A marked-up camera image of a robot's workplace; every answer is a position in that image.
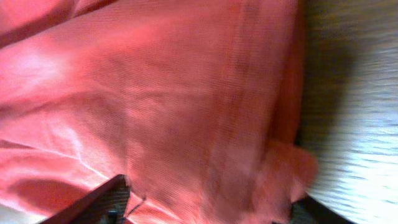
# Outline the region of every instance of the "wood grain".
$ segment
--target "wood grain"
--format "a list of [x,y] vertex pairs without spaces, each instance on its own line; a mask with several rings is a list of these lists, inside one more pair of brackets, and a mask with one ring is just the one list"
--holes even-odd
[[308,0],[306,20],[310,195],[356,223],[398,223],[398,1]]

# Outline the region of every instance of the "brown wood surface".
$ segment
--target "brown wood surface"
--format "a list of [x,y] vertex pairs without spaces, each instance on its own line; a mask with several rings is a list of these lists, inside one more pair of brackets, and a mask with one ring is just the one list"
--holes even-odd
[[307,0],[306,20],[310,195],[356,223],[398,223],[398,1]]

